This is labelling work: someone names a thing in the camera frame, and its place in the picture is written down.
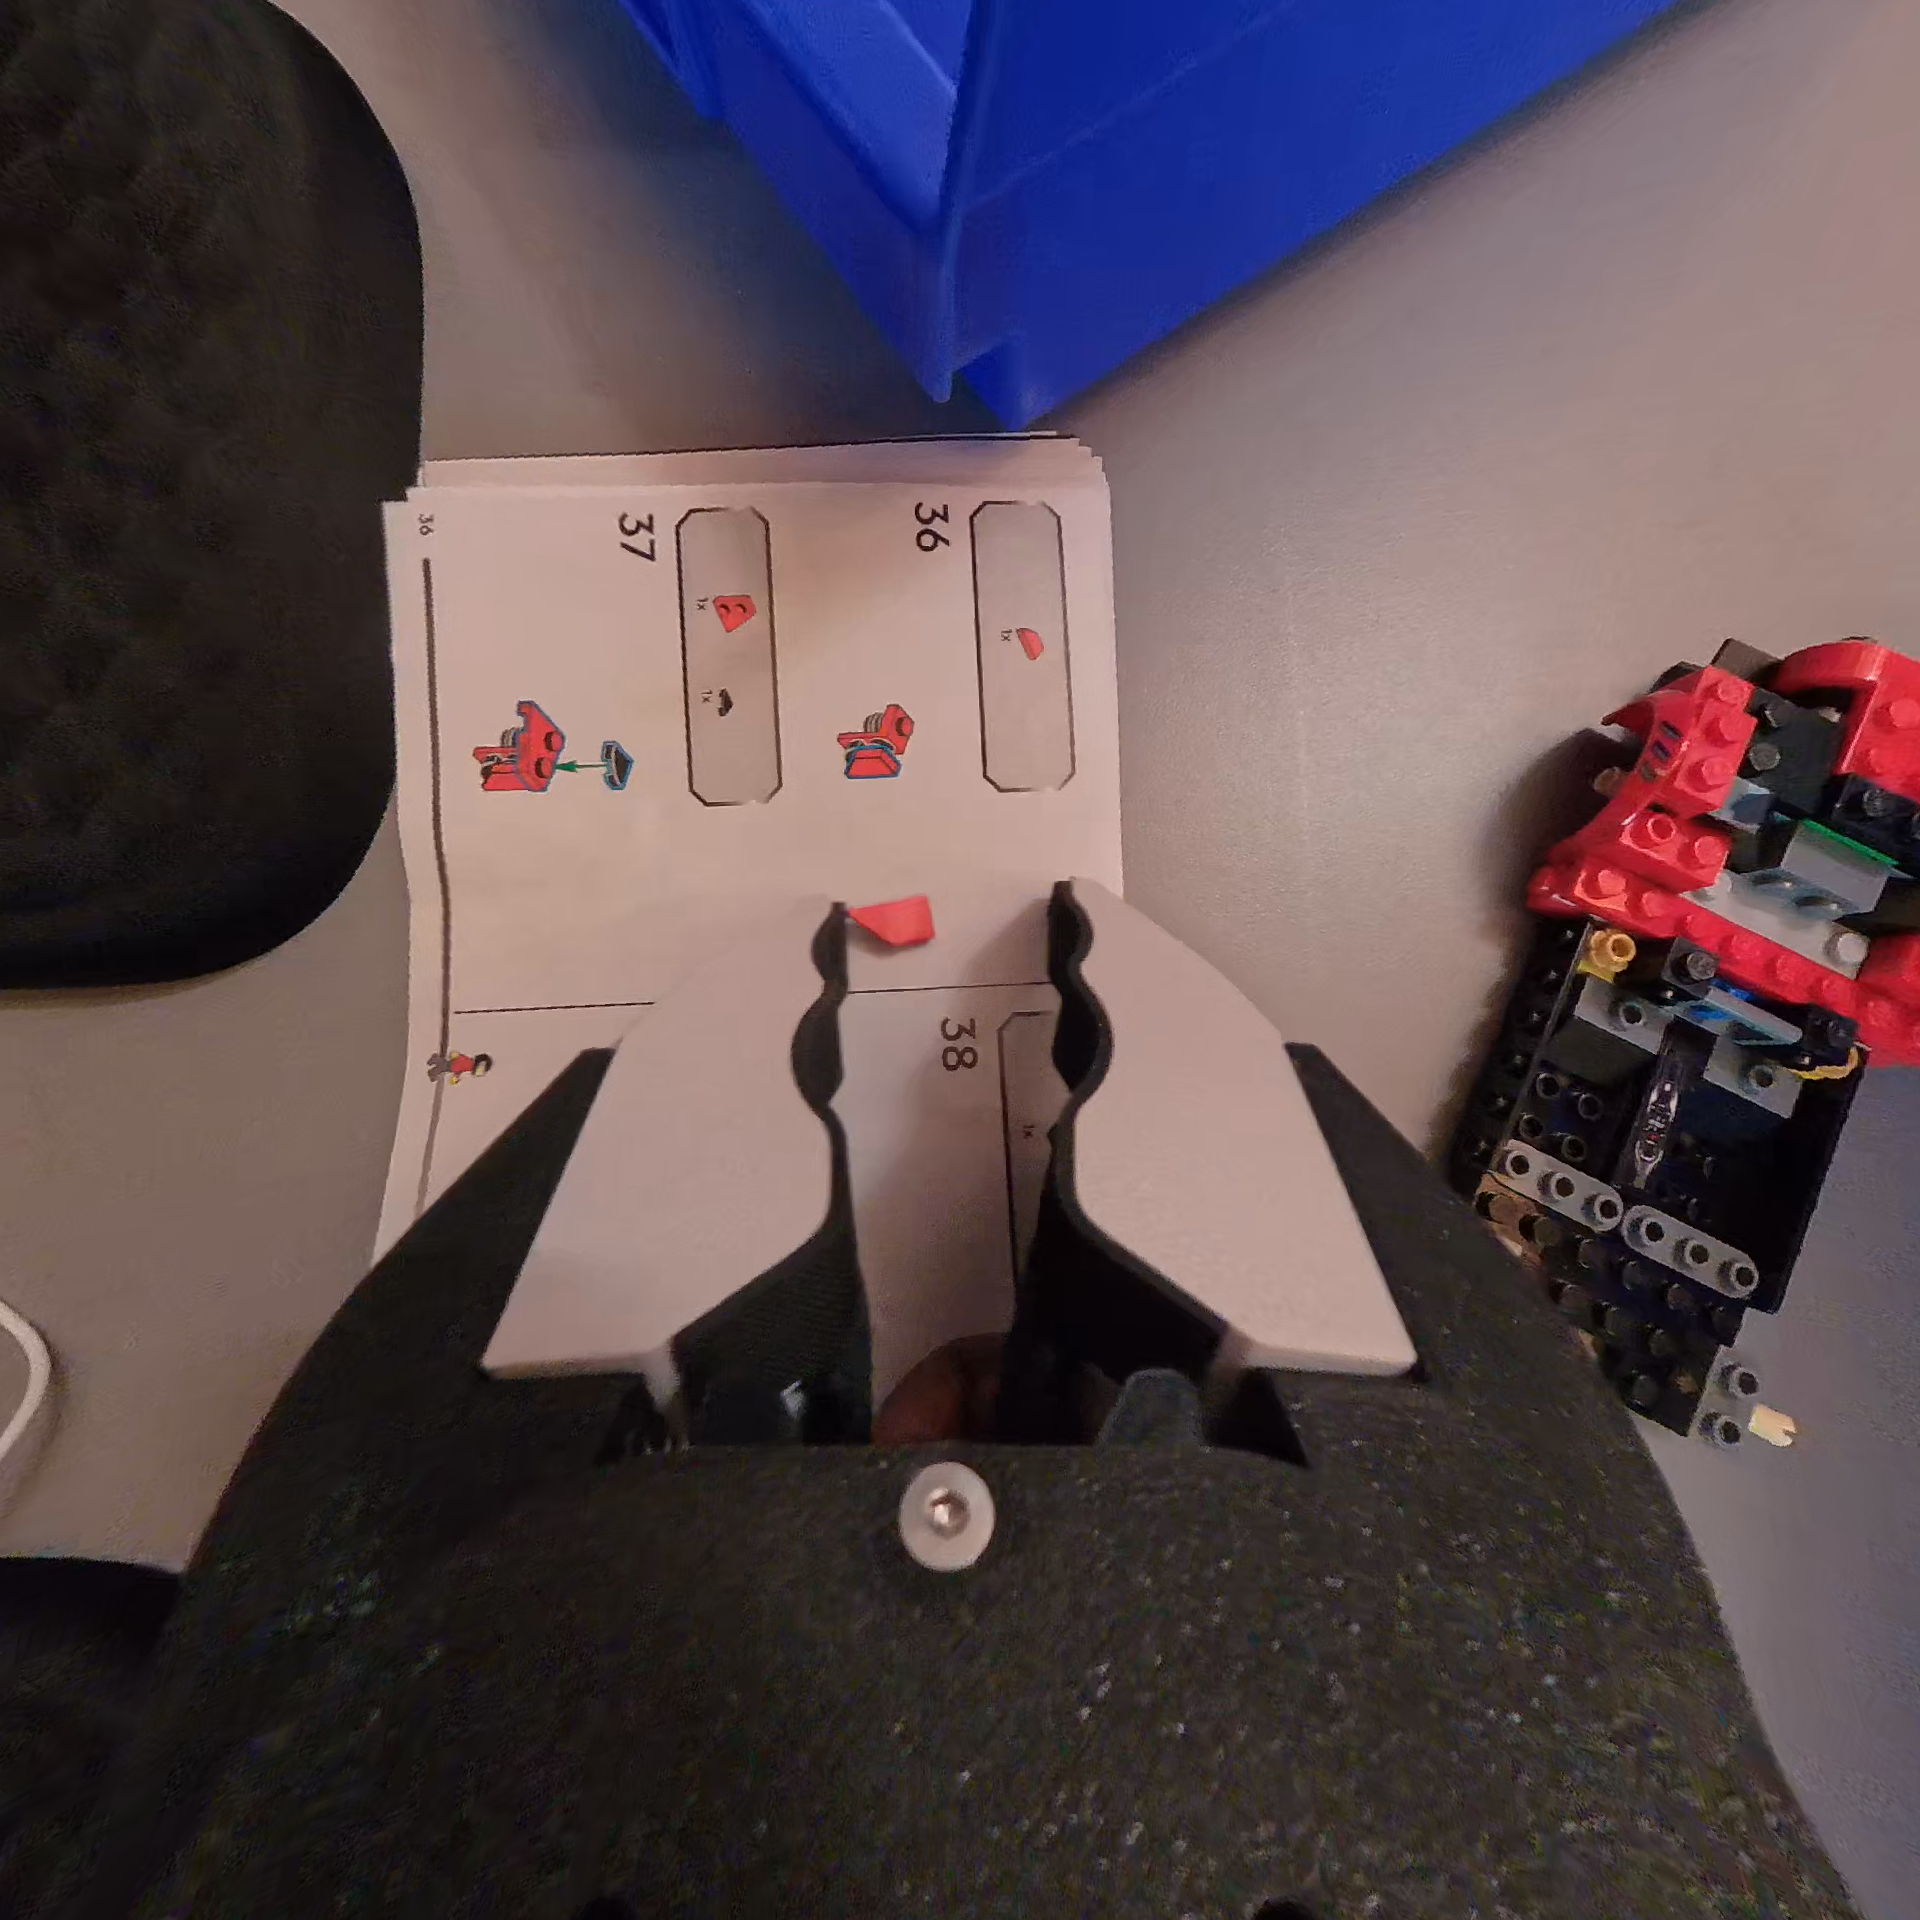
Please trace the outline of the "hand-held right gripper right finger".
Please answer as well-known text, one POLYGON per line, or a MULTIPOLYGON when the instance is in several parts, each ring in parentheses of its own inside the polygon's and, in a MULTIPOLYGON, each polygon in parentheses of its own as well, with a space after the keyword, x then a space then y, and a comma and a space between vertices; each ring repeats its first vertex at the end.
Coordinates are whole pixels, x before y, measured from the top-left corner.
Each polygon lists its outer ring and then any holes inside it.
POLYGON ((1047 904, 1068 1098, 1025 1331, 1109 1380, 1399 1378, 1416 1349, 1280 1030, 1091 879, 1047 904))

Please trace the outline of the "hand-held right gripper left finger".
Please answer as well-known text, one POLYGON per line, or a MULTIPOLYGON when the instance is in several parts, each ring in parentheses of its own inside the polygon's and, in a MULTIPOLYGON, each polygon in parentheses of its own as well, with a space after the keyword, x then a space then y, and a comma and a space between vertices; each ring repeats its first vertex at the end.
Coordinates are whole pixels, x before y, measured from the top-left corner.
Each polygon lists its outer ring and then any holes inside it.
POLYGON ((847 914, 793 901, 618 1040, 484 1354, 500 1380, 636 1377, 871 1409, 844 1076, 847 914))

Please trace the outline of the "white lego instruction booklet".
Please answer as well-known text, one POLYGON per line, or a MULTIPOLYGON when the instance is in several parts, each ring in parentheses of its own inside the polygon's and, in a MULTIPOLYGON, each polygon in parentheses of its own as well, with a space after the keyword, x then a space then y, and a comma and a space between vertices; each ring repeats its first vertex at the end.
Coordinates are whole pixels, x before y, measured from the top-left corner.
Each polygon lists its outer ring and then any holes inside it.
POLYGON ((847 931, 875 1386, 1010 1321, 1058 997, 1121 886, 1109 501, 1060 438, 431 463, 386 511, 407 1080, 386 1253, 572 1059, 796 901, 847 931))

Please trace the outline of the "blue plastic bin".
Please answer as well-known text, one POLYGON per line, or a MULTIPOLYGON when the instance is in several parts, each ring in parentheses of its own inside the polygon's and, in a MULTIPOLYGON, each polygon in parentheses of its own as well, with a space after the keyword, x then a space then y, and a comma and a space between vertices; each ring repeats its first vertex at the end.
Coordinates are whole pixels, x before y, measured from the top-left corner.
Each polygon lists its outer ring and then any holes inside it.
POLYGON ((1023 426, 1662 2, 626 2, 942 402, 1023 426))

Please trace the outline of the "red and black lego car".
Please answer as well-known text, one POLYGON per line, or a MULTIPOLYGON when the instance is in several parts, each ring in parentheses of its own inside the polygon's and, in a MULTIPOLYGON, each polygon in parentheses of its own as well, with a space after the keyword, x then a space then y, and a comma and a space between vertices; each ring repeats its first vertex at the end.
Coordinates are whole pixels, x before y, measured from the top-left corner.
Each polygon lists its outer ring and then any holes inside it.
POLYGON ((1865 1071, 1917 1061, 1917 665, 1729 638, 1600 729, 1449 1182, 1630 1412, 1791 1448, 1741 1333, 1783 1304, 1865 1071))

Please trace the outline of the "person's right hand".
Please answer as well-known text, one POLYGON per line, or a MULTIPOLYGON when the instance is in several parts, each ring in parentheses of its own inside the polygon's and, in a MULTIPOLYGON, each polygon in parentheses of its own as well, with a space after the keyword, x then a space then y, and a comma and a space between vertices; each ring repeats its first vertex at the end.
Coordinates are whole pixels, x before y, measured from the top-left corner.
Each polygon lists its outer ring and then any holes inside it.
POLYGON ((917 1360, 875 1409, 871 1444, 991 1443, 1005 1336, 955 1339, 917 1360))

